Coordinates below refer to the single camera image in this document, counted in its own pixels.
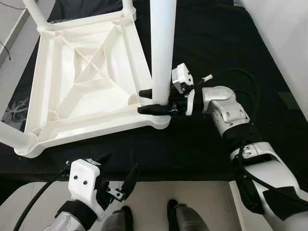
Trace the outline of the cream plastic table top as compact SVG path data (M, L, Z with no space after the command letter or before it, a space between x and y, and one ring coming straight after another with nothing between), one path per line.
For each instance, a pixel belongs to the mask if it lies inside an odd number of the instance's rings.
M139 97L152 77L136 24L121 11L52 24L39 32L24 133L36 152L142 126L165 129L169 117L142 115Z

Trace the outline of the black tablecloth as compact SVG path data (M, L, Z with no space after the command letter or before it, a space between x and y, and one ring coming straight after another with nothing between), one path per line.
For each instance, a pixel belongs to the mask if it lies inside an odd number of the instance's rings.
M239 101L249 111L262 137L291 169L303 191L307 189L306 120L301 110L288 110L279 92L290 91L280 69L244 7L231 0L178 0L173 63L185 63L204 76L239 68L215 77L213 85L242 91ZM206 117L172 119L166 129L144 126L46 148L36 158L17 156L0 144L0 205L31 182L46 182L67 161L112 154L104 167L110 180L122 180L139 163L141 182L231 181L228 144Z

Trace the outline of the robot right leg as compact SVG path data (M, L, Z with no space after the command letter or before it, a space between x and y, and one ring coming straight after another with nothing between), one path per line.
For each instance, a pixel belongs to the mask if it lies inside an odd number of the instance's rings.
M168 231L210 231L202 216L175 199L167 202Z

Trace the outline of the grey tape piece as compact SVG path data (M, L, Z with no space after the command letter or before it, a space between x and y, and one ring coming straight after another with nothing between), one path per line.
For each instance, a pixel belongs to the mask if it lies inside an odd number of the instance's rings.
M301 108L295 101L294 95L290 91L279 92L280 99L284 102L284 105L288 108L288 110L300 110Z

